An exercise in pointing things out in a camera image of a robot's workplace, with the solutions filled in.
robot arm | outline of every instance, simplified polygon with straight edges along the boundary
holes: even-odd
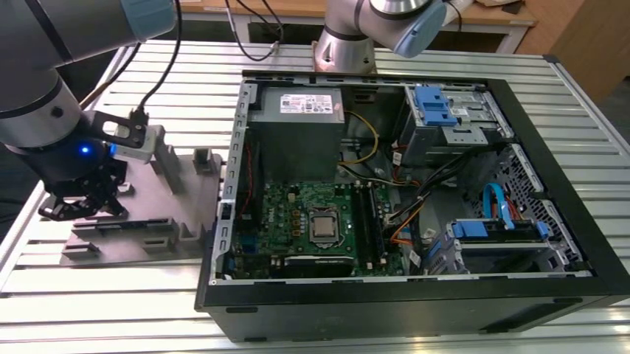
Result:
[[[315,50],[317,70],[371,72],[374,41],[413,58],[434,40],[446,12],[442,0],[329,1]]]
[[[175,25],[172,0],[6,0],[0,10],[0,142],[35,170],[51,194],[39,212],[54,220],[119,215],[126,163],[112,143],[139,148],[148,117],[83,112],[55,70]],[[103,132],[106,122],[130,131]],[[84,197],[66,203],[64,198]]]

yellow wire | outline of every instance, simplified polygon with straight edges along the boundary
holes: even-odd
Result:
[[[374,154],[377,153],[377,150],[378,150],[378,132],[377,132],[377,129],[374,129],[374,126],[370,124],[370,122],[367,121],[366,118],[363,118],[359,114],[357,114],[355,112],[353,111],[346,111],[346,113],[351,114],[353,116],[355,116],[357,118],[359,118],[362,120],[362,122],[366,123],[367,125],[367,128],[370,128],[370,130],[373,131],[373,134],[374,134],[374,146],[373,146],[373,151],[370,151],[370,154],[365,157],[362,157],[361,159],[358,160],[353,160],[353,161],[341,161],[339,164],[358,164],[361,162],[365,162],[365,160],[367,160],[370,157],[374,156]]]

green circuit board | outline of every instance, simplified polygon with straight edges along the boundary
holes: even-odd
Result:
[[[350,184],[267,184],[262,228],[258,235],[242,235],[238,247],[243,253],[349,256],[358,262],[353,192]],[[391,208],[387,187],[375,187],[374,195],[379,212],[385,215]],[[321,212],[337,215],[339,231],[338,242],[325,245],[315,244],[310,239],[310,216]],[[385,259],[386,266],[370,270],[357,266],[354,275],[358,277],[401,275],[403,266],[399,254],[387,254]]]

screw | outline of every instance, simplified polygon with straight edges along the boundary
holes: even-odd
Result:
[[[386,178],[387,176],[385,175],[385,170],[379,167],[374,168],[374,174],[379,176],[381,178]]]
[[[62,107],[55,106],[55,107],[51,109],[51,116],[54,116],[55,118],[62,118],[62,117],[63,117],[63,109],[62,109]]]

gray 3d-printed holder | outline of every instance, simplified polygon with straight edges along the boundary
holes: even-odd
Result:
[[[127,213],[100,214],[74,224],[62,264],[200,257],[206,242],[212,242],[221,165],[210,149],[176,156],[168,145],[158,147],[150,164],[130,163],[118,196]]]

